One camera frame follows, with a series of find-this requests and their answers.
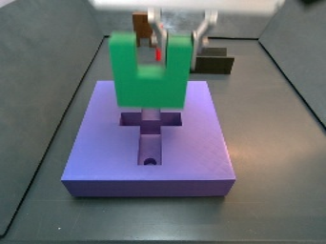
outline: gray floor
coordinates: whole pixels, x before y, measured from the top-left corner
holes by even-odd
[[[326,241],[326,136],[258,41],[220,40],[232,75],[209,82],[237,182],[226,198],[73,198],[61,182],[107,44],[74,98],[7,241]],[[143,48],[147,62],[153,56]]]

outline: gray surface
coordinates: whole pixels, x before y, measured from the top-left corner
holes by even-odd
[[[105,35],[113,31],[133,31],[133,10],[95,10],[90,5],[93,14]],[[220,12],[218,26],[211,30],[209,36],[229,38],[260,38],[273,13],[230,14]],[[191,32],[202,23],[205,13],[189,10],[163,10],[162,23],[171,32]]]
[[[326,1],[288,0],[260,39],[326,126]]]
[[[102,34],[85,1],[0,9],[0,235],[42,162]]]
[[[217,41],[232,75],[207,80],[237,174],[226,198],[74,198],[61,177],[97,80],[111,79],[107,44],[83,80],[6,236],[19,240],[326,241],[326,136],[257,41]],[[147,62],[154,53],[147,52]]]

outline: hole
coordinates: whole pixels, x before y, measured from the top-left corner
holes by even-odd
[[[147,158],[145,161],[145,165],[157,165],[157,160],[154,158]]]

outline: purple block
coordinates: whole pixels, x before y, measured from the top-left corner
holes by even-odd
[[[226,195],[236,181],[207,84],[187,85],[182,126],[162,127],[162,165],[139,165],[141,127],[121,126],[115,83],[98,81],[62,181],[74,196]]]

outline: top face of purple block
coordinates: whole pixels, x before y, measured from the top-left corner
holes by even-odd
[[[115,84],[99,81],[63,180],[234,180],[206,82],[189,82],[181,127],[162,127],[162,165],[138,165],[139,127],[121,126]]]

